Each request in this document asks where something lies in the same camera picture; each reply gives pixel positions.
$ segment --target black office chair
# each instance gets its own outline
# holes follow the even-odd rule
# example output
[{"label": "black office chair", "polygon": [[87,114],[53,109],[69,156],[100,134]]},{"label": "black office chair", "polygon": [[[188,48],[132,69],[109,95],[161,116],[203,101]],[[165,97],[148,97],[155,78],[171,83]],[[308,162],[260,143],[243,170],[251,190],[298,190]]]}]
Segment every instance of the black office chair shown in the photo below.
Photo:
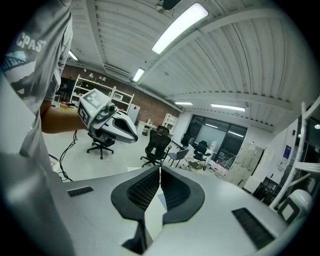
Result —
[{"label": "black office chair", "polygon": [[194,149],[194,158],[202,161],[202,158],[207,151],[207,147],[208,145],[206,141],[200,141],[198,146],[196,146],[196,148]]},{"label": "black office chair", "polygon": [[164,136],[160,133],[158,133],[156,130],[150,131],[150,140],[148,143],[148,146],[145,148],[146,156],[141,156],[140,160],[146,159],[148,162],[144,163],[142,167],[145,165],[152,163],[154,166],[156,164],[159,164],[162,166],[162,159],[166,158],[171,146],[168,147],[166,151],[166,147],[170,144],[171,139],[168,136]]},{"label": "black office chair", "polygon": [[91,150],[100,150],[100,153],[101,153],[100,159],[104,159],[104,157],[102,155],[102,150],[108,150],[108,151],[111,151],[112,154],[114,153],[114,151],[112,149],[108,148],[108,147],[112,146],[113,144],[115,144],[114,139],[108,138],[106,140],[106,142],[102,142],[102,141],[94,138],[93,135],[90,134],[89,132],[88,132],[88,135],[93,139],[92,146],[93,145],[95,145],[95,146],[87,149],[87,151],[86,151],[87,153],[89,153],[89,151],[91,151]]},{"label": "black office chair", "polygon": [[184,146],[184,147],[189,147],[189,141],[190,139],[192,138],[192,134],[191,133],[185,133],[183,135],[183,138],[181,140],[181,144]]},{"label": "black office chair", "polygon": [[156,129],[156,131],[158,132],[158,134],[161,134],[161,135],[164,135],[164,136],[167,136],[169,137],[169,129],[167,127],[164,127],[162,125],[159,125]]}]

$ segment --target white pipe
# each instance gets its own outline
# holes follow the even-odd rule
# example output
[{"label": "white pipe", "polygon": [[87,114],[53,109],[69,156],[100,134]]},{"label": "white pipe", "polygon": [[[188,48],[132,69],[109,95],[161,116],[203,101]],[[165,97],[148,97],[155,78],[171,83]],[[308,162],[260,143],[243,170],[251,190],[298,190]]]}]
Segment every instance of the white pipe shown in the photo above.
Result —
[{"label": "white pipe", "polygon": [[289,187],[291,187],[291,186],[293,186],[293,185],[296,185],[296,184],[298,184],[299,182],[304,181],[305,179],[309,178],[310,176],[311,176],[310,173],[308,173],[307,175],[304,175],[302,178],[297,179],[297,180],[291,182],[290,185],[289,185]]},{"label": "white pipe", "polygon": [[293,180],[293,178],[296,174],[295,163],[300,162],[300,159],[301,159],[302,151],[304,148],[305,137],[306,137],[306,120],[304,119],[304,114],[306,113],[306,103],[304,101],[301,103],[301,112],[302,112],[301,137],[300,137],[300,142],[299,142],[299,146],[298,146],[298,151],[296,153],[294,165],[293,165],[291,172],[289,173],[289,176],[286,179],[283,187],[281,188],[280,192],[275,197],[273,202],[269,205],[269,207],[272,209],[276,207],[278,202],[281,200],[281,198],[286,193],[287,189],[291,186],[291,181]]}]

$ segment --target white floor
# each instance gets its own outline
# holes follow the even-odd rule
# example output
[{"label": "white floor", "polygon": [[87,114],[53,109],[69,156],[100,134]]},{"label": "white floor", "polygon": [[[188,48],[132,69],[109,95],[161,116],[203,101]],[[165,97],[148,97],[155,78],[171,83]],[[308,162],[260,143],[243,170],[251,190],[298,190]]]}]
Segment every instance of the white floor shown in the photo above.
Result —
[{"label": "white floor", "polygon": [[[140,160],[141,156],[146,156],[145,148],[148,145],[149,137],[140,136],[136,143],[127,144],[116,141],[110,151],[103,151],[103,159],[100,159],[100,151],[92,150],[87,153],[87,149],[92,148],[92,139],[87,135],[87,131],[79,130],[77,132],[76,144],[67,151],[62,166],[68,176],[74,181],[100,178],[110,175],[116,175],[128,171],[129,168],[141,167],[146,160]],[[64,132],[58,134],[43,134],[49,154],[60,158],[63,151],[73,141],[74,132]],[[169,152],[177,152],[177,146],[172,142],[172,148]],[[179,166],[186,164],[184,160],[180,161]]]}]

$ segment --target corrugated metal ceiling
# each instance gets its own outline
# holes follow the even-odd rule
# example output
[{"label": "corrugated metal ceiling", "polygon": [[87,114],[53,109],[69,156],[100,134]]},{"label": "corrugated metal ceiling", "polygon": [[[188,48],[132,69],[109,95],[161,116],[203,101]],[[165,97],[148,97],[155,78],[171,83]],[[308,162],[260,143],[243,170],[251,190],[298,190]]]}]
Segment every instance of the corrugated metal ceiling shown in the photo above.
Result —
[{"label": "corrugated metal ceiling", "polygon": [[[303,38],[270,1],[198,1],[209,16],[160,55],[153,45],[195,1],[183,0],[164,12],[156,10],[157,2],[74,0],[71,49],[80,61],[103,67],[105,60],[132,77],[138,68],[145,69],[141,86],[169,101],[192,102],[190,111],[215,113],[211,103],[245,107],[239,113],[244,122],[270,131],[293,113],[302,83],[313,86],[318,79],[311,75],[314,63]],[[215,92],[226,97],[210,98]],[[230,99],[227,93],[248,100]],[[238,116],[234,110],[220,112]]]}]

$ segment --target white robot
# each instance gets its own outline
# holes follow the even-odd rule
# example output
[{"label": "white robot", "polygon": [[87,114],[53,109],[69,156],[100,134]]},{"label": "white robot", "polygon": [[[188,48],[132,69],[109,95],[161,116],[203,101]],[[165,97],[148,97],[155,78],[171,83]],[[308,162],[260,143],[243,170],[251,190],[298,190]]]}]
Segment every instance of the white robot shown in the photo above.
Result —
[{"label": "white robot", "polygon": [[131,119],[119,112],[111,98],[97,89],[80,98],[78,114],[88,130],[99,141],[112,139],[134,143],[138,135]]}]

